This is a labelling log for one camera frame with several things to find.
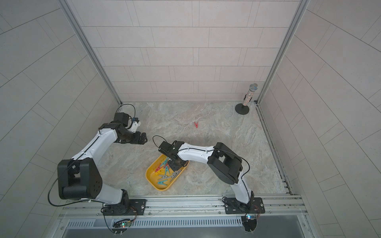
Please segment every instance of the wall tile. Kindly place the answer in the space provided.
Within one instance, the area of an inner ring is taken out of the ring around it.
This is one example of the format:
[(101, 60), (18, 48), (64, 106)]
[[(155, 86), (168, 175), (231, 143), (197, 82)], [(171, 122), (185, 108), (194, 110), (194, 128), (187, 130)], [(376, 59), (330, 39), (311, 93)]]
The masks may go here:
[(140, 26), (191, 27), (191, 1), (135, 1)]
[(90, 60), (89, 56), (86, 56), (83, 58), (78, 64), (78, 68), (81, 70), (81, 72), (86, 77), (87, 81), (91, 81), (98, 73), (98, 71), (95, 69), (93, 62)]
[(131, 102), (165, 102), (165, 94), (130, 94)]
[(282, 81), (277, 86), (277, 89), (274, 92), (274, 97), (277, 100), (287, 122), (291, 123), (291, 121), (300, 112), (300, 109)]
[(115, 82), (115, 84), (120, 93), (153, 93), (149, 82)]
[(242, 101), (242, 93), (205, 93), (205, 101)]
[(284, 56), (277, 69), (277, 74), (286, 88), (290, 90), (296, 78), (299, 76), (299, 71), (290, 62), (290, 60)]
[(360, 141), (359, 146), (367, 154), (378, 170), (381, 170), (381, 131), (377, 131), (373, 135)]
[(98, 74), (85, 87), (82, 93), (78, 96), (77, 101), (86, 109), (88, 113), (90, 113), (106, 88), (106, 84)]
[(59, 41), (64, 42), (74, 35), (74, 31), (61, 9), (43, 16)]
[(328, 141), (332, 140), (343, 131), (345, 131), (345, 127), (339, 122), (334, 127), (329, 129), (326, 133), (324, 133), (322, 136), (320, 136), (319, 140), (322, 143), (322, 145), (325, 145)]
[(200, 1), (201, 27), (246, 27), (251, 2)]
[(311, 86), (356, 141), (381, 129), (381, 114), (328, 64), (316, 75)]
[(239, 55), (237, 66), (243, 66), (243, 63), (245, 62), (245, 58), (246, 58), (246, 52), (247, 52), (247, 48), (241, 48), (241, 53)]
[(0, 194), (6, 194), (52, 130), (52, 125), (35, 112), (29, 111), (0, 141), (2, 152)]
[(292, 97), (313, 128), (317, 137), (322, 136), (339, 122), (332, 111), (305, 79), (302, 79), (292, 94)]
[(277, 126), (279, 135), (283, 141), (283, 144), (286, 147), (287, 153), (290, 159), (297, 156), (302, 150), (299, 147), (298, 142), (293, 135), (291, 128), (288, 126), (288, 123), (283, 115), (283, 112), (280, 112), (278, 116), (274, 119), (274, 123)]
[(374, 198), (380, 197), (381, 191), (374, 188), (379, 186), (381, 173), (347, 131), (324, 147), (367, 218), (379, 219), (381, 201)]
[(61, 41), (57, 38), (56, 34), (54, 34), (53, 30), (50, 28), (46, 20), (44, 19), (44, 16), (41, 16), (36, 19), (37, 22), (40, 24), (42, 29), (44, 29), (45, 33), (49, 36), (49, 38), (53, 41), (55, 46), (58, 46), (61, 44)]
[(381, 234), (381, 219), (378, 220), (370, 220), (371, 225), (376, 230), (377, 234)]
[(82, 27), (82, 30), (92, 47), (105, 47), (96, 27)]
[(309, 48), (314, 50), (330, 25), (328, 21), (316, 16), (310, 11), (306, 11), (298, 25), (295, 35)]
[(33, 214), (53, 216), (55, 211), (56, 211), (56, 207), (54, 207), (52, 205), (36, 203), (30, 212)]
[(140, 48), (97, 48), (106, 66), (144, 66)]
[(344, 235), (338, 223), (320, 225), (319, 227), (323, 235)]
[[(247, 94), (247, 92), (249, 91), (250, 84), (252, 83), (253, 82), (249, 82), (249, 81), (239, 81), (235, 92)], [(256, 82), (256, 84), (258, 84), (258, 89), (256, 92), (260, 92), (262, 90), (262, 86), (264, 82)]]
[(205, 27), (152, 27), (152, 34), (156, 47), (208, 47)]
[(230, 93), (233, 82), (199, 82), (199, 93)]
[(43, 97), (44, 92), (25, 74), (20, 73), (0, 88), (0, 138)]
[(8, 31), (12, 29), (12, 27), (6, 22), (6, 20), (0, 15), (0, 29), (2, 29), (3, 32)]
[(133, 79), (130, 80), (123, 66), (108, 66), (103, 68), (111, 82), (134, 81)]
[(294, 128), (294, 126), (304, 117), (302, 111), (300, 111), (296, 117), (289, 123), (290, 128)]
[(171, 81), (176, 81), (176, 76), (174, 73), (174, 67), (173, 66), (168, 66), (169, 69), (169, 75), (171, 77)]
[(215, 81), (219, 81), (221, 77), (221, 66), (216, 66)]
[(171, 81), (168, 66), (131, 66), (135, 81)]
[(306, 156), (318, 182), (339, 173), (305, 118), (301, 119), (296, 124), (292, 129), (292, 132)]
[(340, 174), (338, 175), (335, 175), (333, 177), (330, 177), (329, 179), (326, 179), (324, 181), (321, 181), (319, 183), (320, 185), (320, 188), (322, 189), (322, 191), (327, 191), (329, 189), (332, 189), (332, 188), (335, 188), (335, 187), (338, 187), (338, 186), (341, 186), (345, 184), (345, 181), (344, 179), (341, 177)]
[(192, 26), (200, 26), (200, 1), (192, 1)]
[(266, 102), (266, 105), (269, 108), (270, 115), (273, 115), (276, 109), (279, 107), (273, 93), (267, 91), (263, 97), (263, 101)]
[(42, 117), (45, 121), (49, 122), (52, 126), (57, 125), (58, 120), (48, 111), (46, 111), (43, 107), (41, 107), (38, 103), (32, 108), (32, 110), (35, 113), (37, 113), (40, 117)]
[(324, 1), (317, 15), (361, 39), (381, 12), (379, 1)]
[(347, 185), (324, 192), (346, 238), (374, 237), (375, 230), (368, 221), (361, 207), (353, 197)]
[(302, 81), (302, 79), (305, 79), (305, 78), (304, 78), (303, 75), (300, 73), (300, 74), (298, 75), (298, 77), (296, 78), (295, 82), (292, 84), (291, 88), (289, 89), (289, 92), (290, 92), (291, 94), (294, 93), (296, 87), (300, 84), (300, 82)]
[(35, 154), (30, 162), (51, 172), (54, 172), (57, 169), (57, 164), (39, 156), (38, 154)]
[(58, 8), (59, 6), (57, 2), (51, 0), (21, 0), (17, 2), (14, 2), (13, 0), (5, 0), (2, 1), (0, 14), (7, 23), (15, 28), (16, 26), (31, 21)]
[(151, 65), (193, 65), (192, 48), (147, 48)]
[(34, 62), (24, 73), (47, 93), (80, 60), (77, 50), (67, 40)]
[(84, 26), (132, 26), (125, 1), (72, 1)]
[(167, 102), (181, 102), (181, 101), (205, 101), (205, 93), (170, 93), (166, 94)]
[(1, 34), (0, 45), (0, 72), (8, 79), (55, 47), (37, 20)]
[(51, 162), (59, 163), (85, 120), (86, 118), (82, 113), (76, 107), (71, 106), (37, 151), (37, 154)]
[(215, 66), (175, 66), (176, 81), (214, 81)]
[(89, 116), (89, 112), (87, 112), (86, 109), (77, 100), (73, 102), (73, 106), (76, 107), (86, 118)]
[(378, 107), (381, 105), (381, 90), (373, 94), (368, 101), (373, 104), (373, 106)]
[(140, 26), (138, 16), (136, 14), (135, 5), (133, 1), (126, 1), (128, 13), (130, 14), (132, 25)]
[(283, 144), (282, 139), (280, 138), (278, 130), (276, 129), (272, 133), (271, 136), (273, 138), (273, 141), (274, 141), (276, 150), (277, 150), (277, 152), (279, 154), (279, 157), (280, 157), (280, 160), (282, 162), (282, 165), (283, 165), (283, 167), (284, 167), (284, 169), (286, 171), (286, 176), (288, 177), (289, 181), (292, 181), (295, 178), (297, 178), (298, 176), (296, 175), (295, 169), (292, 166), (290, 157), (288, 156), (288, 153), (286, 151), (286, 148), (285, 148), (285, 146)]
[(277, 48), (249, 48), (244, 66), (271, 66), (277, 56)]
[(38, 103), (60, 120), (84, 88), (78, 75), (70, 70)]
[(289, 27), (297, 2), (261, 2), (254, 27)]
[(257, 47), (262, 30), (260, 27), (211, 27), (209, 47)]
[(71, 43), (74, 45), (75, 49), (78, 51), (78, 54), (81, 58), (84, 58), (87, 55), (86, 50), (83, 48), (81, 42), (79, 41), (77, 35), (70, 37)]
[(193, 82), (156, 82), (158, 93), (193, 93)]
[(97, 27), (105, 47), (155, 47), (150, 27)]
[(372, 40), (379, 35), (381, 32), (381, 18), (378, 18), (377, 21), (369, 28), (365, 35), (361, 38), (366, 44), (370, 44)]
[(365, 98), (381, 88), (381, 52), (345, 31), (336, 29), (319, 55)]
[(325, 44), (327, 44), (327, 41), (331, 38), (332, 34), (336, 30), (336, 26), (330, 24), (330, 27), (328, 27), (328, 30), (324, 33), (323, 38), (319, 41), (319, 44), (317, 44), (316, 48), (314, 49), (314, 52), (316, 54), (320, 54)]
[(200, 48), (199, 65), (237, 66), (240, 48)]
[(220, 81), (255, 81), (259, 67), (256, 66), (222, 66)]
[(4, 237), (15, 237), (18, 230), (13, 226), (14, 222), (23, 221), (28, 217), (52, 174), (52, 172), (31, 163), (25, 167), (0, 201), (0, 209), (9, 214), (8, 219), (3, 219), (0, 224)]
[(106, 111), (103, 110), (102, 105), (98, 101), (97, 104), (95, 104), (90, 115), (87, 117), (82, 128), (79, 130), (78, 137), (84, 140), (85, 142), (89, 143), (94, 138), (95, 134), (98, 132), (98, 126), (101, 123), (105, 114)]
[(303, 160), (295, 165), (295, 171), (303, 187), (311, 209), (314, 212), (319, 225), (337, 223), (327, 200), (317, 183), (315, 176), (309, 167), (307, 160)]
[(278, 48), (283, 42), (287, 32), (286, 27), (265, 27), (263, 28), (259, 48)]
[(309, 83), (324, 65), (324, 61), (295, 36), (286, 56)]

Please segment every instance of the sparkly microphone handle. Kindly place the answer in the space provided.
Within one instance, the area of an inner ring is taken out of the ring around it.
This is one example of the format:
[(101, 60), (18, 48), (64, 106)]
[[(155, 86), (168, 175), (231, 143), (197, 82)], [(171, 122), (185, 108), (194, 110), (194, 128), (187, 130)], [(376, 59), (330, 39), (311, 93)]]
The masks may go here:
[(249, 92), (246, 94), (246, 97), (242, 103), (244, 106), (247, 106), (247, 104), (249, 103), (249, 101), (250, 101), (251, 97), (253, 96), (255, 90), (257, 90), (257, 89), (258, 89), (258, 84), (256, 84), (256, 83), (250, 84)]

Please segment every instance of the black bracket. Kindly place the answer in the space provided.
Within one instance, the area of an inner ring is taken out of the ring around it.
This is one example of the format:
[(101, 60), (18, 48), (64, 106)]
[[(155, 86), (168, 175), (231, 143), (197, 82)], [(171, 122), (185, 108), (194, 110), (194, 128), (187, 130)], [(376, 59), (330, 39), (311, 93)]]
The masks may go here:
[[(239, 209), (239, 205), (245, 205), (236, 200), (236, 198), (225, 198), (225, 212), (226, 214), (242, 214), (243, 212)], [(265, 213), (263, 201), (261, 198), (255, 198), (253, 192), (251, 192), (250, 202), (247, 204), (249, 210), (247, 213), (249, 214), (262, 214)]]

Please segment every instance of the teal clothespin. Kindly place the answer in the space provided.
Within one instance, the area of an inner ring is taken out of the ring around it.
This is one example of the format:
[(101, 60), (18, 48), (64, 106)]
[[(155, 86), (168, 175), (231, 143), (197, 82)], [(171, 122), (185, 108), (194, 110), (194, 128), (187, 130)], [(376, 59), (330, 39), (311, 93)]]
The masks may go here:
[(164, 182), (165, 181), (168, 181), (168, 179), (166, 179), (166, 180), (163, 180), (163, 181), (159, 181), (159, 182), (157, 182), (157, 184), (161, 184), (161, 185), (165, 185), (165, 186), (168, 186), (168, 185), (166, 185)]

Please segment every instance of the black mounting plate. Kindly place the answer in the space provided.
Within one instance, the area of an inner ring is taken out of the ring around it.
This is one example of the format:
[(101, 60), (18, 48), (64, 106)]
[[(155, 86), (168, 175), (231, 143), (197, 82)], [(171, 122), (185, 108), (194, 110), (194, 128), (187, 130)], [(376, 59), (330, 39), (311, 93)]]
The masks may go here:
[[(237, 203), (236, 198), (225, 198), (225, 201), (227, 202), (227, 204)], [(234, 209), (231, 206), (225, 207), (225, 212), (226, 214), (242, 214), (242, 212), (239, 209)], [(263, 201), (261, 198), (255, 198), (254, 196), (250, 196), (250, 210), (248, 213), (249, 214), (265, 213)]]

